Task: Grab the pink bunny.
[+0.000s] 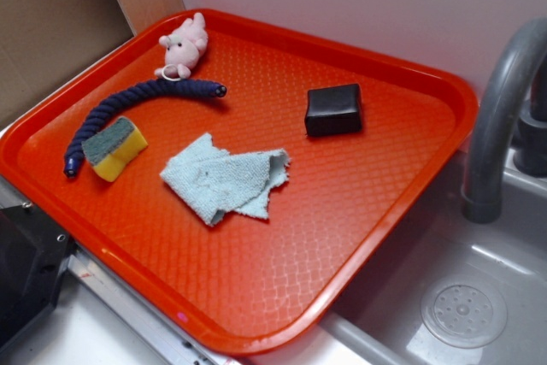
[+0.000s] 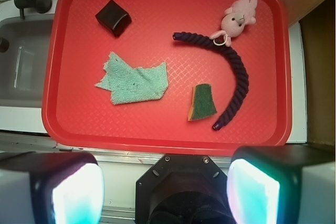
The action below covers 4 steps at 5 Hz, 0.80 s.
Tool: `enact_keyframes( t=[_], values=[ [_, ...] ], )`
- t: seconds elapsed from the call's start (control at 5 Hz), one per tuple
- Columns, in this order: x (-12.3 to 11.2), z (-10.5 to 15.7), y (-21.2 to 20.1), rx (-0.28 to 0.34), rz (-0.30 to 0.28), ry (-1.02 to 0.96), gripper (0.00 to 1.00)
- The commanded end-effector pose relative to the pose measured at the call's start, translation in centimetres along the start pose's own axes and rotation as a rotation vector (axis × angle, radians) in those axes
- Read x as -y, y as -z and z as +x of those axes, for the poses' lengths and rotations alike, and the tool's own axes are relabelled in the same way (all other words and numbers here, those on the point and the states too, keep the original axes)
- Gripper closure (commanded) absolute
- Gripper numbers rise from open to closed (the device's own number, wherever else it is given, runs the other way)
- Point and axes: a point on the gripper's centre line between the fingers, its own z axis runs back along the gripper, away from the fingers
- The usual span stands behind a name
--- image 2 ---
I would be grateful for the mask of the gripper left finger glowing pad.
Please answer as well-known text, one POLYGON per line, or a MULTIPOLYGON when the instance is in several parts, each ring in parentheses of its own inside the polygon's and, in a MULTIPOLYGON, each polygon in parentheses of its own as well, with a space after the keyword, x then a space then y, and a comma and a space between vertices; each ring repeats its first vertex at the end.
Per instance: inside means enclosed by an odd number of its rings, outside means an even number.
POLYGON ((103 171, 79 153, 1 153, 1 223, 99 223, 103 171))

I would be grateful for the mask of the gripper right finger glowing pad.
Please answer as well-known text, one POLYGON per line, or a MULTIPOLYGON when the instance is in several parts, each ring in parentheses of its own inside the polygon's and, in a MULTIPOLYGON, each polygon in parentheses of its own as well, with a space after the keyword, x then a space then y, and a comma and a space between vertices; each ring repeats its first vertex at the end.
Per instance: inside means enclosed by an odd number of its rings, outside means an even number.
POLYGON ((227 176, 236 223, 335 223, 333 146, 242 146, 227 176))

